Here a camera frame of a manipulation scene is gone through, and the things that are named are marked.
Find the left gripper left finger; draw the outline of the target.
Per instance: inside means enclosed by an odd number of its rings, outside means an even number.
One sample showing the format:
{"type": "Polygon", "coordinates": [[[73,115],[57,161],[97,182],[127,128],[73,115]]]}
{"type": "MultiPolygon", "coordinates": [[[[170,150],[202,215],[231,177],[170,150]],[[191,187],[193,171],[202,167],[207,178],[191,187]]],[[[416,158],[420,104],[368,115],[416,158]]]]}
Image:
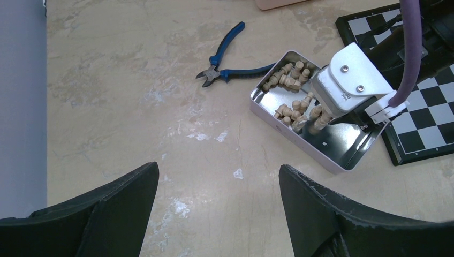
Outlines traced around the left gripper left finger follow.
{"type": "Polygon", "coordinates": [[[139,256],[159,181],[156,162],[25,218],[1,219],[1,256],[139,256]]]}

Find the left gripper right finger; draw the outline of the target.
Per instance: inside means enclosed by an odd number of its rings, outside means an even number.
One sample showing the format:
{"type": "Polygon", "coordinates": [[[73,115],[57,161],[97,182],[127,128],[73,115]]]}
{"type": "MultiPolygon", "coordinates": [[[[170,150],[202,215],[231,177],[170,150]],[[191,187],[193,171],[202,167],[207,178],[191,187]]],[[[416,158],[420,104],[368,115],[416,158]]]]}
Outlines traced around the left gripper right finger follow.
{"type": "Polygon", "coordinates": [[[290,165],[279,186],[295,256],[453,256],[453,222],[386,213],[343,196],[290,165]]]}

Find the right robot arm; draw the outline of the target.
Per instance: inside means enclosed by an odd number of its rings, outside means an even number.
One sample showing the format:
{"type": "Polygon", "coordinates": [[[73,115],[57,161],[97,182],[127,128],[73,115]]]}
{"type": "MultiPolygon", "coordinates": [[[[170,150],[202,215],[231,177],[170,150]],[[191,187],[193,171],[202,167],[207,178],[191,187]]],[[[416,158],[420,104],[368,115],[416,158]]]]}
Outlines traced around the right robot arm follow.
{"type": "Polygon", "coordinates": [[[373,49],[367,57],[387,82],[397,89],[407,67],[420,64],[416,82],[438,75],[453,64],[453,1],[402,1],[402,26],[373,49]]]}

